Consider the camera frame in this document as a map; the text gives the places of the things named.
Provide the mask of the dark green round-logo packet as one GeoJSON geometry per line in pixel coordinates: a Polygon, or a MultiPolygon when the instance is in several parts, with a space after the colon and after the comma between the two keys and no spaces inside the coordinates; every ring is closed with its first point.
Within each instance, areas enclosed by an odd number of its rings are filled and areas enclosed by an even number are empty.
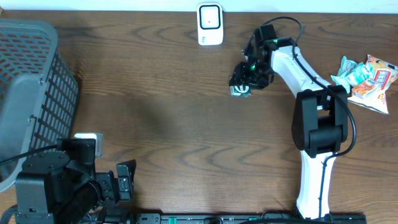
{"type": "Polygon", "coordinates": [[[230,86],[232,97],[249,97],[251,95],[251,89],[246,85],[230,86]]]}

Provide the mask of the teal wet wipes pack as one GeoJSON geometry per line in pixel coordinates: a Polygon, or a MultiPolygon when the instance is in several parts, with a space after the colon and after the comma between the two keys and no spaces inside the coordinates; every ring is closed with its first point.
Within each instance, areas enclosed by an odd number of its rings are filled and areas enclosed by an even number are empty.
{"type": "Polygon", "coordinates": [[[348,81],[349,73],[357,66],[358,64],[352,60],[343,56],[340,63],[340,69],[336,75],[331,75],[331,79],[334,81],[336,85],[342,85],[347,93],[351,91],[351,85],[348,81]]]}

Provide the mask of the small teal tissue pack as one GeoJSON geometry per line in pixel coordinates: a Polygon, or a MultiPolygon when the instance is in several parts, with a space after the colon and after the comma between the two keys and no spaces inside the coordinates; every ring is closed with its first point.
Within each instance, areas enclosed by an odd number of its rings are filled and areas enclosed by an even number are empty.
{"type": "Polygon", "coordinates": [[[374,76],[373,66],[366,63],[359,63],[355,66],[352,71],[347,74],[346,79],[351,86],[357,86],[365,79],[372,78],[374,76]]]}

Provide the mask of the orange tissue pack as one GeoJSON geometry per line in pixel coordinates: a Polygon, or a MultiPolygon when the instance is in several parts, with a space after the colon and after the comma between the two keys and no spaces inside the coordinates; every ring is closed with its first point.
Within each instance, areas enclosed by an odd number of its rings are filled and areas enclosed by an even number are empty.
{"type": "Polygon", "coordinates": [[[354,96],[357,96],[361,99],[369,98],[375,91],[381,88],[381,83],[367,78],[359,85],[352,88],[352,92],[354,96]]]}

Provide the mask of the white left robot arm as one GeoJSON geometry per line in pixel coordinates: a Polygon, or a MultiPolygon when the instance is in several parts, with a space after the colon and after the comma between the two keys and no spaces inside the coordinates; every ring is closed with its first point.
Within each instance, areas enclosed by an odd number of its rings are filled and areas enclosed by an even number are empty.
{"type": "Polygon", "coordinates": [[[1,223],[134,223],[134,215],[119,202],[130,202],[136,161],[117,164],[116,171],[97,172],[94,139],[58,139],[19,155],[16,205],[1,223]]]}

